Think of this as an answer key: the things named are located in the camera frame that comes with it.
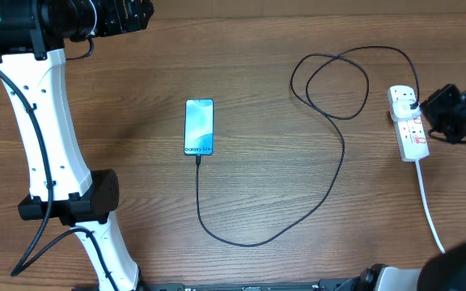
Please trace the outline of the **white power strip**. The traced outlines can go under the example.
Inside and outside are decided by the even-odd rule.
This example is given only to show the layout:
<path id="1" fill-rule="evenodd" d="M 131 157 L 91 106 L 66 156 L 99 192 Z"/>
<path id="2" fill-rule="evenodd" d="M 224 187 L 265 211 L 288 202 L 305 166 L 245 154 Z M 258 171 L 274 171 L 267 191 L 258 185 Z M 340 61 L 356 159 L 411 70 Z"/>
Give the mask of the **white power strip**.
<path id="1" fill-rule="evenodd" d="M 414 105 L 416 103 L 416 95 L 413 88 L 403 85 L 391 86 L 388 89 L 389 112 L 390 105 L 396 100 L 409 101 Z M 421 115 L 403 122 L 393 121 L 393 124 L 400 157 L 403 162 L 419 161 L 430 154 Z"/>

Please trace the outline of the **blue Galaxy smartphone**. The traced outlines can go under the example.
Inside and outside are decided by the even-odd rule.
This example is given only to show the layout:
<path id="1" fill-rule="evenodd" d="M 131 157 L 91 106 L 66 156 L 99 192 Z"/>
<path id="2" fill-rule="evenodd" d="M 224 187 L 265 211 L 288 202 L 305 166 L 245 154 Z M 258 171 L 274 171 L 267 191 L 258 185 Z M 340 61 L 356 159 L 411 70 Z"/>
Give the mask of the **blue Galaxy smartphone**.
<path id="1" fill-rule="evenodd" d="M 184 154 L 214 153 L 214 101 L 189 99 L 185 103 Z"/>

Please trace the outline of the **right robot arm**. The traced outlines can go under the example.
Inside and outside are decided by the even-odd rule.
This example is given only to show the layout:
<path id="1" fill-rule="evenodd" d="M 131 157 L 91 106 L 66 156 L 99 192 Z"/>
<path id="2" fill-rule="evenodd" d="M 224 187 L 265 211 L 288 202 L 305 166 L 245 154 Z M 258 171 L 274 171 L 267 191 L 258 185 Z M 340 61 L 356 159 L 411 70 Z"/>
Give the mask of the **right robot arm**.
<path id="1" fill-rule="evenodd" d="M 423 115 L 432 132 L 443 134 L 450 144 L 466 142 L 466 90 L 447 84 L 424 100 L 418 110 L 405 109 L 407 98 L 402 86 L 388 91 L 390 114 L 394 121 L 401 158 L 418 164 L 427 156 L 425 138 L 421 132 Z M 442 250 L 429 259 L 422 268 L 395 268 L 375 264 L 359 276 L 348 279 L 340 290 L 466 290 L 466 239 L 460 244 Z"/>

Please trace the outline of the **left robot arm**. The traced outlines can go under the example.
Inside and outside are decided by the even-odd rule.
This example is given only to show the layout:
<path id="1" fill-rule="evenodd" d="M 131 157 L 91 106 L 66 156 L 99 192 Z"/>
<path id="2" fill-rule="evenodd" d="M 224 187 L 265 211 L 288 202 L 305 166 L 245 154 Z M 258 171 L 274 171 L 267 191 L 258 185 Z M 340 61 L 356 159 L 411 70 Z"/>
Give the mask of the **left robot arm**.
<path id="1" fill-rule="evenodd" d="M 150 0 L 0 0 L 0 79 L 22 137 L 30 187 L 24 220 L 58 218 L 83 245 L 100 290 L 145 290 L 117 223 L 119 183 L 92 171 L 78 146 L 66 93 L 65 43 L 141 31 Z"/>

